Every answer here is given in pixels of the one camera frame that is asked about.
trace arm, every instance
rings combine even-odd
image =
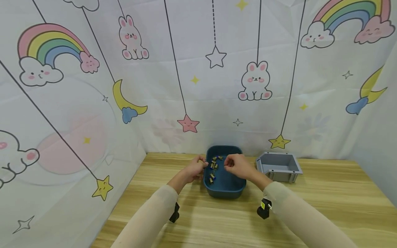
[[[272,202],[272,211],[308,247],[357,247],[346,234],[314,207],[295,195],[283,184],[273,182],[249,164],[244,155],[232,154],[225,169],[247,179],[263,191]]]
[[[157,234],[174,213],[179,193],[187,183],[201,178],[208,165],[202,156],[176,174],[167,185],[159,188],[130,219],[111,248],[150,247]]]

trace person's left hand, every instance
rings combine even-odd
[[[208,166],[208,162],[201,155],[195,156],[188,166],[183,168],[181,172],[185,174],[186,183],[191,183],[195,179],[201,180],[204,168]]]

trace pink star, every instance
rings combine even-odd
[[[192,131],[194,133],[197,132],[196,126],[200,123],[199,121],[190,120],[189,116],[185,115],[183,120],[178,120],[178,122],[183,126],[183,131]]]

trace hand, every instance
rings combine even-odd
[[[201,155],[195,156],[192,161],[181,170],[186,177],[186,183],[191,183],[194,180],[201,180],[204,168],[208,166],[208,162]]]
[[[246,180],[251,180],[257,171],[243,154],[228,155],[225,159],[225,170]]]

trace person's right hand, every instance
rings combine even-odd
[[[239,178],[251,180],[256,169],[243,154],[230,154],[225,159],[225,170]]]

